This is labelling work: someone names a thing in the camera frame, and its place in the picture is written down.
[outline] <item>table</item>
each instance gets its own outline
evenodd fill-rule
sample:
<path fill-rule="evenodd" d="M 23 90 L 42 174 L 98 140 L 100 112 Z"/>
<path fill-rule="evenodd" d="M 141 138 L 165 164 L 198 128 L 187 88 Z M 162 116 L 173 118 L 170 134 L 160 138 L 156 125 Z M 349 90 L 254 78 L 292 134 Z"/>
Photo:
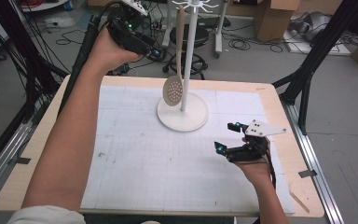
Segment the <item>table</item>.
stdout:
<path fill-rule="evenodd" d="M 7 179 L 6 184 L 3 186 L 0 192 L 0 211 L 14 211 L 21 208 L 22 200 L 38 158 L 41 155 L 43 145 L 45 145 L 48 133 L 56 119 L 57 111 L 63 95 L 63 88 L 65 87 L 67 80 L 68 78 L 63 82 L 62 87 L 57 92 L 45 116 L 42 118 L 37 129 L 35 130 L 34 136 L 22 153 L 22 157 L 31 159 L 30 163 L 27 165 L 17 164 L 10 177 Z M 164 81 L 165 78 L 105 77 L 103 79 L 103 85 L 162 88 Z M 287 133 L 274 136 L 274 142 L 281 160 L 282 168 L 286 174 L 290 195 L 293 198 L 293 204 L 296 209 L 296 212 L 290 216 L 322 217 L 324 215 L 324 209 L 320 202 L 318 193 L 313 186 L 311 178 L 302 178 L 298 174 L 299 172 L 307 170 L 307 166 L 302 158 L 295 136 L 293 135 L 290 124 L 282 109 L 278 94 L 272 85 L 261 83 L 191 80 L 189 89 L 258 93 L 268 121 L 275 125 L 287 128 Z M 90 212 L 90 210 L 81 210 L 80 212 Z M 94 210 L 92 212 L 109 213 L 109 211 L 106 210 Z"/>

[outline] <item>gray floor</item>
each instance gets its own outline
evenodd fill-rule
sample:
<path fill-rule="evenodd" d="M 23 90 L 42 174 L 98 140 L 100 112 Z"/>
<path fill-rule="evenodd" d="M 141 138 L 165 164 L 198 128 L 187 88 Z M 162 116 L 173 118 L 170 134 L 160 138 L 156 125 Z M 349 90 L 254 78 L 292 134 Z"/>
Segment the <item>gray floor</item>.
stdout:
<path fill-rule="evenodd" d="M 82 18 L 78 10 L 73 12 Z M 230 18 L 232 26 L 239 28 L 250 24 L 246 19 Z M 62 29 L 57 33 L 44 33 L 43 37 L 60 60 L 71 67 L 79 45 L 58 46 L 55 40 L 61 34 L 75 30 Z M 252 37 L 252 28 L 234 32 Z M 223 54 L 216 59 L 213 54 L 214 36 L 206 46 L 197 49 L 208 63 L 204 72 L 208 80 L 271 83 L 285 77 L 301 65 L 306 55 L 289 53 L 284 45 L 283 52 L 276 53 L 269 46 L 251 44 L 247 51 L 230 48 L 223 41 Z M 143 59 L 136 65 L 149 63 Z M 162 63 L 153 63 L 130 70 L 127 76 L 167 77 L 162 73 Z M 10 60 L 0 61 L 0 134 L 13 119 L 24 102 L 24 90 Z M 358 63 L 349 57 L 327 56 L 312 80 L 307 128 L 313 148 L 322 165 L 328 185 L 333 192 L 345 223 L 358 223 Z M 0 178 L 2 188 L 10 167 Z M 5 223 L 10 213 L 0 212 L 0 223 Z M 253 218 L 239 218 L 238 223 L 252 223 Z M 292 223 L 328 223 L 321 218 L 291 218 Z"/>

